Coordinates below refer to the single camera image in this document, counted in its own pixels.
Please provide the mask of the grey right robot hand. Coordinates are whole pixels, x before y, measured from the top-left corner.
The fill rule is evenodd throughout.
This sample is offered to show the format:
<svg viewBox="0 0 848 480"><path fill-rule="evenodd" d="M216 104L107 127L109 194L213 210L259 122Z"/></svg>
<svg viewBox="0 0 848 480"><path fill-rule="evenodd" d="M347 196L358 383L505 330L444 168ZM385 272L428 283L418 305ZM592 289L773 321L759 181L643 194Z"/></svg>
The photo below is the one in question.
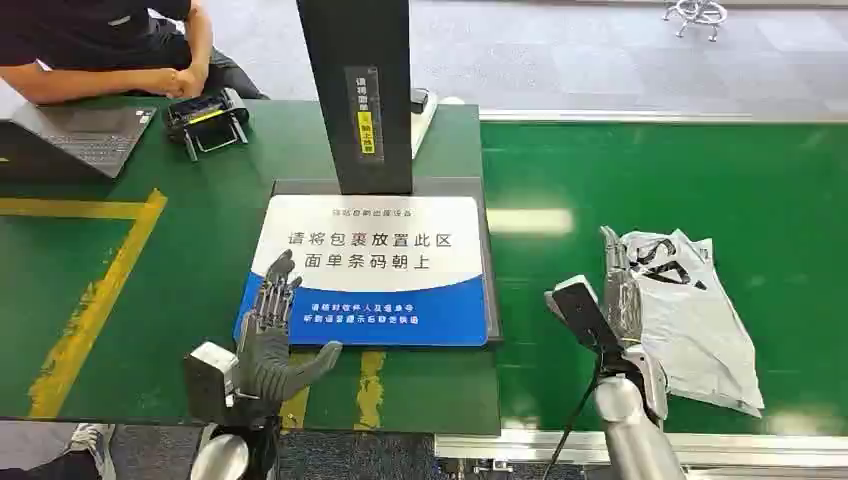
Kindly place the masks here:
<svg viewBox="0 0 848 480"><path fill-rule="evenodd" d="M642 344L642 298L626 248L609 226L600 227L605 248L604 308L615 348L604 354L605 370L636 384L648 418L661 427L668 415L668 379L659 360Z"/></svg>

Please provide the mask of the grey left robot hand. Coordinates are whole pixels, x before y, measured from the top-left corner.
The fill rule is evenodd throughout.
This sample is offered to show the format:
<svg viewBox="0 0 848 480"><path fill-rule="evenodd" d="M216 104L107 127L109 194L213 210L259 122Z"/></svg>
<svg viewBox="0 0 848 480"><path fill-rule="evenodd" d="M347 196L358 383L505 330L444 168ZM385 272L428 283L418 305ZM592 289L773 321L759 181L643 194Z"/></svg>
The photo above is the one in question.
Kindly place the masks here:
<svg viewBox="0 0 848 480"><path fill-rule="evenodd" d="M341 342L332 340L314 358L290 362L290 314L302 283L294 269L293 252L287 249L259 277L239 327L240 391L268 403L287 401L319 380L335 367L343 350Z"/></svg>

